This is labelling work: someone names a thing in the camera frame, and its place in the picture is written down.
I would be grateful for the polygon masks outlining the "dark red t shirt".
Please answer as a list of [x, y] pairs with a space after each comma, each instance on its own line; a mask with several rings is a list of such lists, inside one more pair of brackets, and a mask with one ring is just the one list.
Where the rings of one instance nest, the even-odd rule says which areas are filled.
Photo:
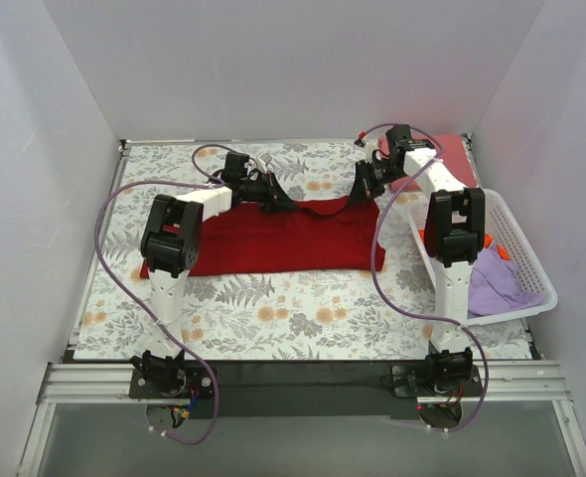
[[205, 221], [199, 259], [189, 275], [382, 270], [375, 202], [348, 207], [341, 198], [298, 206], [265, 213], [257, 203], [240, 203]]

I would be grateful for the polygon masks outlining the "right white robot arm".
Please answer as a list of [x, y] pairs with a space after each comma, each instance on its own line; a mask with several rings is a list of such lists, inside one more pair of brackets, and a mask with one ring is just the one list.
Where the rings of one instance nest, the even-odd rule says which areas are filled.
[[485, 243], [486, 196], [458, 180], [445, 166], [444, 147], [434, 137], [407, 124], [384, 123], [387, 151], [361, 132], [354, 145], [366, 158], [356, 163], [348, 204], [380, 196], [392, 182], [405, 178], [428, 200], [422, 244], [434, 272], [435, 315], [422, 383], [446, 395], [471, 378], [472, 337], [467, 333], [471, 275]]

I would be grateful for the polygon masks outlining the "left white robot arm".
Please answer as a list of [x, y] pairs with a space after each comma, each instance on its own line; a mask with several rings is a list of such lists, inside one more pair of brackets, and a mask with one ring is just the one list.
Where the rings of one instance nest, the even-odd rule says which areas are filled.
[[203, 223], [242, 202], [258, 203], [268, 212], [292, 210], [264, 153], [256, 158], [229, 152], [218, 182], [184, 195], [155, 197], [140, 250], [151, 284], [151, 311], [157, 329], [132, 364], [146, 383], [162, 396], [173, 398], [190, 385], [183, 370], [185, 351], [180, 337], [185, 284], [201, 247]]

